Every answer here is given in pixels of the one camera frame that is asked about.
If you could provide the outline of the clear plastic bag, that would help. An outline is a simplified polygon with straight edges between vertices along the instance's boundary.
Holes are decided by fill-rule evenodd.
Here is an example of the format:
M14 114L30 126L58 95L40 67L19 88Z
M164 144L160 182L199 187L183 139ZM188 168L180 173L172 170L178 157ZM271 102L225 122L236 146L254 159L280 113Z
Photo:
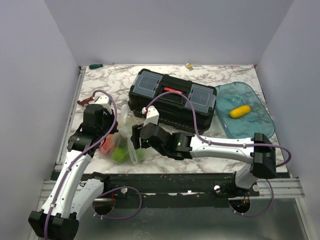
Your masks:
M130 108L127 104L123 105L120 114L117 115L117 130L118 132L114 134L109 134L112 135L113 141L114 141L114 150L116 148L125 148L127 149L129 153L129 159L124 162L124 163L132 163L132 164L138 164L139 162L142 162L144 160L147 160L151 155L151 151L149 149L134 149L133 143L131 141L131 136L132 136L132 126L138 125L140 121L135 118L131 117L129 115ZM110 154L103 154L104 156L108 157L112 161L112 152Z

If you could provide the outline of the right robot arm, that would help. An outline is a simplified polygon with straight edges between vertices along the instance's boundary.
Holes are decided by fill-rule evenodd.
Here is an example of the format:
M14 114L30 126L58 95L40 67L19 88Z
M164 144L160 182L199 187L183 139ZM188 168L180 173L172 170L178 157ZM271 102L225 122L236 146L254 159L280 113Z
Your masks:
M185 159L220 158L244 163L230 183L230 191L241 196L259 179L274 179L276 148L262 133L241 139L208 138L192 133L169 133L153 123L134 125L130 140L137 149L153 148L162 156Z

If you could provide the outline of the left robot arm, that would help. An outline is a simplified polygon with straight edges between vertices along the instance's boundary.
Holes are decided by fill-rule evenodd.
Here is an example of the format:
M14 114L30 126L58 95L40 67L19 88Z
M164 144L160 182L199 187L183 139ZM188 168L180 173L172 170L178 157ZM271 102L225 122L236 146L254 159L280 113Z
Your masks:
M77 191L83 173L100 143L117 130L117 109L109 104L90 104L83 122L69 138L67 153L58 179L40 211L32 211L28 222L35 234L46 240L73 240L83 214L99 196L107 197L111 185L92 178Z

